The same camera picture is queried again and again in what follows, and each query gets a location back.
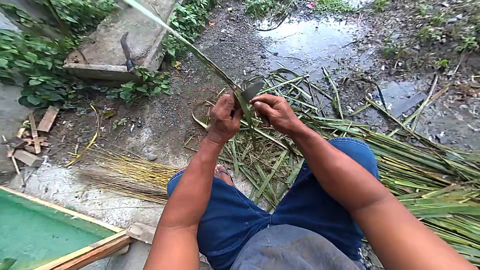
denim shorts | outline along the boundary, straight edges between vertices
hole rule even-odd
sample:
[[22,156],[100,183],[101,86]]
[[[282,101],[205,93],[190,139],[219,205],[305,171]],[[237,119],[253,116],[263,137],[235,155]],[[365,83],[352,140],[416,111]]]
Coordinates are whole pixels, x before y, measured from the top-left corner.
[[[367,144],[347,137],[329,142],[378,178],[375,157]],[[182,174],[180,171],[171,178],[169,196]],[[363,233],[347,210],[323,190],[307,162],[272,214],[260,209],[236,187],[214,177],[210,200],[198,226],[198,248],[214,269],[227,270],[252,236],[270,225],[281,224],[316,232],[351,260],[360,259]]]

left hand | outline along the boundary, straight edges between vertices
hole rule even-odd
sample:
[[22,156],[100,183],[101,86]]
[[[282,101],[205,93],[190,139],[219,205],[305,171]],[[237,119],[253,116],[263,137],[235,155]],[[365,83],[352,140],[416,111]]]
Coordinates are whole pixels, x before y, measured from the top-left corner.
[[233,117],[230,113],[235,105],[235,94],[222,95],[212,110],[212,124],[208,130],[207,139],[220,145],[225,144],[240,129],[240,119],[243,116],[242,109],[235,110]]

hand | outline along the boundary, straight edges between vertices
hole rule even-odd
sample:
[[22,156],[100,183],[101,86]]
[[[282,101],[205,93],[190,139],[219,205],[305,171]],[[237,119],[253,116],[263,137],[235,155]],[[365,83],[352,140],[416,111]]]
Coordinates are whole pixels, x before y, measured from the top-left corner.
[[267,127],[271,124],[283,134],[292,136],[296,130],[304,126],[288,102],[282,97],[263,94],[254,97],[250,104],[255,107],[255,111],[260,114],[262,119],[267,118],[264,121]]
[[230,116],[235,105],[235,94],[222,95],[213,107],[212,124],[208,130],[207,139],[220,145],[225,144],[240,129],[240,119],[243,116],[242,109],[235,110],[233,117]]

knee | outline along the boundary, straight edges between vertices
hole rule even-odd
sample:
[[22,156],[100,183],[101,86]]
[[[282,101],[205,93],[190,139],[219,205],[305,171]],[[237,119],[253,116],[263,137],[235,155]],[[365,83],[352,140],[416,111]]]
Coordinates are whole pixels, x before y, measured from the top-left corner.
[[168,182],[168,185],[167,185],[167,194],[168,194],[168,197],[170,197],[173,193],[173,190],[175,190],[175,187],[177,186],[177,184],[179,183],[180,181],[180,178],[181,178],[181,175],[183,174],[183,171],[180,171],[176,174],[174,174],[172,176],[172,178],[170,178],[170,181]]
[[375,156],[365,142],[348,137],[334,138],[328,142],[378,178]]

man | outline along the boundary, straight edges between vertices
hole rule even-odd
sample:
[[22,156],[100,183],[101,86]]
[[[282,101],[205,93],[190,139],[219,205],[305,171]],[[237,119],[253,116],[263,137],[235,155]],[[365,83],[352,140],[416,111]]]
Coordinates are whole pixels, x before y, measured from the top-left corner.
[[306,159],[292,188],[269,214],[216,166],[243,115],[236,110],[231,117],[233,94],[223,95],[200,149],[168,184],[170,199],[144,270],[199,269],[199,251],[216,270],[362,269],[363,234],[386,269],[476,269],[377,180],[365,143],[326,141],[284,98],[264,94],[251,104]]

